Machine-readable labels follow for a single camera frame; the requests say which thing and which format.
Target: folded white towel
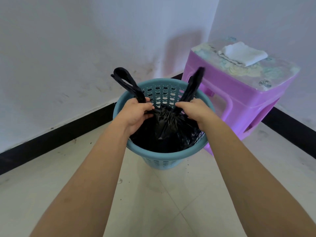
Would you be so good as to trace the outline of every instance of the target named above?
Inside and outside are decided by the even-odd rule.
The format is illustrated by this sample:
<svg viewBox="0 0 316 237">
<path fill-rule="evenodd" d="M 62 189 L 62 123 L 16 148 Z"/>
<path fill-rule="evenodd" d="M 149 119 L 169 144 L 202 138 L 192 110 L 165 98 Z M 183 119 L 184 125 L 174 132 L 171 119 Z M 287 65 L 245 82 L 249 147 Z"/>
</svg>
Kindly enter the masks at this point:
<svg viewBox="0 0 316 237">
<path fill-rule="evenodd" d="M 241 67 L 250 66 L 268 57 L 265 51 L 248 47 L 243 42 L 223 47 L 222 50 L 218 51 L 218 55 Z"/>
</svg>

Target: person's right arm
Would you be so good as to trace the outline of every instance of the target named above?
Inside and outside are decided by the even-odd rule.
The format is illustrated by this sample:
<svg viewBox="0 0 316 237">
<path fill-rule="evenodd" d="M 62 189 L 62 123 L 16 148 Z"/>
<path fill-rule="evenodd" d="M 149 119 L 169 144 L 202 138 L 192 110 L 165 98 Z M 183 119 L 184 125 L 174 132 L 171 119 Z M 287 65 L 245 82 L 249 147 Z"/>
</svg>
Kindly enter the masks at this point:
<svg viewBox="0 0 316 237">
<path fill-rule="evenodd" d="M 247 236 L 316 236 L 301 205 L 202 100 L 176 106 L 206 133 Z"/>
</svg>

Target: hand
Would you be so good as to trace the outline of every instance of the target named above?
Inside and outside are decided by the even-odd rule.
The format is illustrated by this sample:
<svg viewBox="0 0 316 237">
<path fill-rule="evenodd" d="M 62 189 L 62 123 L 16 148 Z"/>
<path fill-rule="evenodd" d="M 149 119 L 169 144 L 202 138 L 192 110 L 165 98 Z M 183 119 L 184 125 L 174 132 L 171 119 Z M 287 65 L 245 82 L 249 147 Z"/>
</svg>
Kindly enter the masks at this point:
<svg viewBox="0 0 316 237">
<path fill-rule="evenodd" d="M 148 97 L 146 101 L 147 103 L 138 103 L 136 98 L 129 99 L 113 122 L 123 126 L 129 136 L 134 134 L 144 120 L 153 117 L 153 114 L 146 114 L 146 111 L 154 109 L 154 106 Z"/>
<path fill-rule="evenodd" d="M 177 102 L 177 107 L 184 110 L 189 118 L 195 120 L 201 131 L 205 131 L 205 124 L 217 115 L 201 99 L 193 99 L 190 102 Z"/>
</svg>

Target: black garbage bag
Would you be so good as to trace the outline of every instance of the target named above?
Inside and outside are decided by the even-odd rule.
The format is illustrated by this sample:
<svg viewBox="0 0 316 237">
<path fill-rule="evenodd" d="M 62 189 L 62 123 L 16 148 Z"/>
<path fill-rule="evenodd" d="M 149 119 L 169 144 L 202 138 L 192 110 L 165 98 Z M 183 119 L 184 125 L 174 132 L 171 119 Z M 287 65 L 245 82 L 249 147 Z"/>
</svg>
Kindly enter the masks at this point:
<svg viewBox="0 0 316 237">
<path fill-rule="evenodd" d="M 203 67 L 199 67 L 190 78 L 188 87 L 180 101 L 193 99 L 202 82 L 204 70 Z M 127 70 L 118 67 L 111 76 L 122 87 L 135 95 L 139 103 L 146 102 L 142 90 Z M 178 152 L 193 146 L 203 135 L 196 121 L 189 119 L 179 107 L 172 108 L 161 104 L 160 108 L 155 106 L 155 109 L 148 111 L 148 113 L 154 114 L 154 117 L 145 120 L 140 128 L 130 136 L 130 140 L 143 149 L 159 153 Z"/>
</svg>

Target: purple plastic stool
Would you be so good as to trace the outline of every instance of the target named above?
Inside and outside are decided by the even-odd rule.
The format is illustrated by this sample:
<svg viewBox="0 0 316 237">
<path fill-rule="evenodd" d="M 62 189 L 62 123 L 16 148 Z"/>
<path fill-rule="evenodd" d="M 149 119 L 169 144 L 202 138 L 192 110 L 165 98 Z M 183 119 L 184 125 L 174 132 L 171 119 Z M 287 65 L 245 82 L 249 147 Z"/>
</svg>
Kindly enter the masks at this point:
<svg viewBox="0 0 316 237">
<path fill-rule="evenodd" d="M 205 67 L 200 89 L 211 97 L 217 94 L 225 100 L 221 119 L 242 140 L 284 94 L 299 67 L 274 56 L 249 67 L 239 67 L 217 55 L 218 50 L 235 42 L 235 38 L 226 38 L 193 47 L 182 80 L 188 81 L 198 67 Z M 205 149 L 212 154 L 209 144 Z"/>
</svg>

